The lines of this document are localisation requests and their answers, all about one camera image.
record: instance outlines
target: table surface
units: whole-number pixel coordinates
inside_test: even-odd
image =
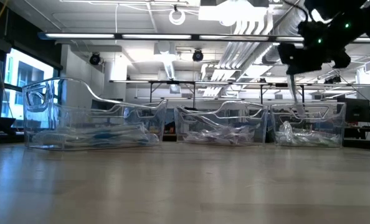
[[[0,146],[0,223],[370,223],[370,151]]]

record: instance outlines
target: dome camera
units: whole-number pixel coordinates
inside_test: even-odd
[[[100,52],[93,52],[90,57],[91,65],[100,65],[103,63],[103,58],[100,56]]]
[[[193,53],[192,59],[194,62],[201,62],[203,60],[202,50],[199,50],[199,49],[195,50],[195,52]]]

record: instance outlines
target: transparent storage bin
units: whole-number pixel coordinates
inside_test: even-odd
[[[99,98],[82,80],[52,78],[23,87],[28,147],[76,151],[155,146],[167,100],[134,105]]]
[[[341,147],[344,103],[300,103],[270,108],[275,143],[280,146]]]
[[[268,107],[245,101],[226,101],[216,111],[174,109],[178,142],[227,146],[265,142]]]

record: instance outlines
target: black cable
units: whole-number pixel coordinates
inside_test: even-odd
[[[296,7],[297,9],[299,9],[299,10],[301,10],[301,11],[303,11],[304,12],[304,14],[305,14],[305,21],[308,21],[308,13],[307,13],[307,11],[305,10],[305,9],[303,9],[302,7],[300,7],[300,6],[298,6],[298,5],[296,5],[296,4],[294,4],[294,3],[292,3],[292,2],[289,2],[289,1],[287,1],[287,0],[283,0],[283,2],[284,3],[286,3],[286,4],[288,4],[288,5],[290,5],[290,6],[293,6],[293,7]]]

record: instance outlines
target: computer monitor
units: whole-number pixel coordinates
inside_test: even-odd
[[[337,102],[346,103],[347,122],[370,122],[369,100],[337,98]]]

